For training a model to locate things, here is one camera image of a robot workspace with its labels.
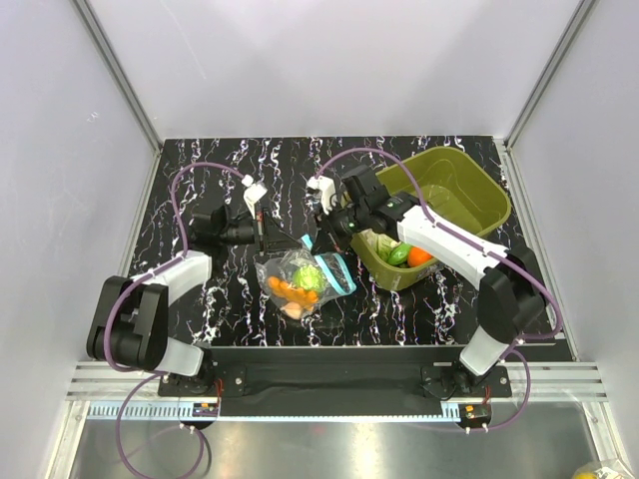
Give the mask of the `green toy apple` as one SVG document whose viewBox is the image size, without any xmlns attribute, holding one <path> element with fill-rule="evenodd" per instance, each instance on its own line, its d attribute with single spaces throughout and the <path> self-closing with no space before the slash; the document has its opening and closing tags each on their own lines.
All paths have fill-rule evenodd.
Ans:
<svg viewBox="0 0 639 479">
<path fill-rule="evenodd" d="M 322 293 L 327 288 L 327 280 L 322 270 L 314 265 L 299 267 L 293 275 L 293 284 L 305 290 Z"/>
</svg>

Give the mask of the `clear zip top bag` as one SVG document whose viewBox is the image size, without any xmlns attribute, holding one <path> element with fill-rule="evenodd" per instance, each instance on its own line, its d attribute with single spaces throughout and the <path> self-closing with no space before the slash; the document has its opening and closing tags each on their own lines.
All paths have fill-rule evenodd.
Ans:
<svg viewBox="0 0 639 479">
<path fill-rule="evenodd" d="M 293 320 L 302 320 L 356 290 L 344 258 L 337 252 L 312 255 L 312 246 L 311 237 L 304 235 L 300 248 L 256 263 L 263 293 Z"/>
</svg>

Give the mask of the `orange toy carrot pieces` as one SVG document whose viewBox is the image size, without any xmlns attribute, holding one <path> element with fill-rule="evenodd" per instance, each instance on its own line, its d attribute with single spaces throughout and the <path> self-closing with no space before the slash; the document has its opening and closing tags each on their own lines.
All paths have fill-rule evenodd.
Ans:
<svg viewBox="0 0 639 479">
<path fill-rule="evenodd" d="M 296 302 L 303 307 L 313 306 L 319 302 L 319 295 L 314 290 L 291 285 L 276 276 L 269 276 L 267 285 L 275 296 Z"/>
</svg>

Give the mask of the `pink toy food piece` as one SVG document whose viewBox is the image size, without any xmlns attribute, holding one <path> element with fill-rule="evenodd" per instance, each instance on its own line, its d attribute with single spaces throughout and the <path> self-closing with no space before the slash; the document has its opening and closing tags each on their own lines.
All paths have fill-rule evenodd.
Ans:
<svg viewBox="0 0 639 479">
<path fill-rule="evenodd" d="M 291 319 L 301 320 L 305 314 L 305 308 L 297 302 L 291 301 L 285 304 L 281 311 Z"/>
</svg>

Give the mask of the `olive green plastic bin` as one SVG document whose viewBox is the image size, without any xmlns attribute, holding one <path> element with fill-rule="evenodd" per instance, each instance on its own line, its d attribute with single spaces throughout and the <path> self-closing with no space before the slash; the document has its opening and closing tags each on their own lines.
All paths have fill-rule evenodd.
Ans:
<svg viewBox="0 0 639 479">
<path fill-rule="evenodd" d="M 503 188 L 468 154 L 452 147 L 435 147 L 403 161 L 421 188 L 430 210 L 479 242 L 508 219 L 510 199 Z M 413 268 L 385 262 L 365 235 L 352 238 L 350 246 L 385 290 L 400 291 L 424 279 L 440 265 L 432 259 Z"/>
</svg>

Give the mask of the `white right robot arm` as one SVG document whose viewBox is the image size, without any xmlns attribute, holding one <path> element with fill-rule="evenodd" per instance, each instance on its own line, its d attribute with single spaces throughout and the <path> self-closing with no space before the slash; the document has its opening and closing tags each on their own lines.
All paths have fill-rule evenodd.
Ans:
<svg viewBox="0 0 639 479">
<path fill-rule="evenodd" d="M 477 328 L 443 372 L 442 389 L 444 395 L 479 393 L 489 382 L 489 371 L 547 306 L 534 252 L 481 239 L 430 212 L 408 192 L 392 195 L 366 166 L 341 181 L 347 193 L 344 204 L 333 180 L 316 176 L 307 182 L 319 201 L 313 253 L 342 252 L 354 235 L 371 230 L 417 246 L 460 273 L 478 292 Z"/>
</svg>

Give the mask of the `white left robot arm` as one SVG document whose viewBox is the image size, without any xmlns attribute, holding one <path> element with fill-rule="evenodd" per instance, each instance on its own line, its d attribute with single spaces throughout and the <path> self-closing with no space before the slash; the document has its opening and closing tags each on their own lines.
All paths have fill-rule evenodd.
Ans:
<svg viewBox="0 0 639 479">
<path fill-rule="evenodd" d="M 157 268 L 133 277 L 111 276 L 103 284 L 86 342 L 89 357 L 125 371 L 181 376 L 196 395 L 215 385 L 216 371 L 202 348 L 169 336 L 170 306 L 223 269 L 231 247 L 252 245 L 261 253 L 295 249 L 263 204 L 263 183 L 243 179 L 247 209 L 233 215 L 227 205 L 194 213 L 186 227 L 187 245 Z"/>
</svg>

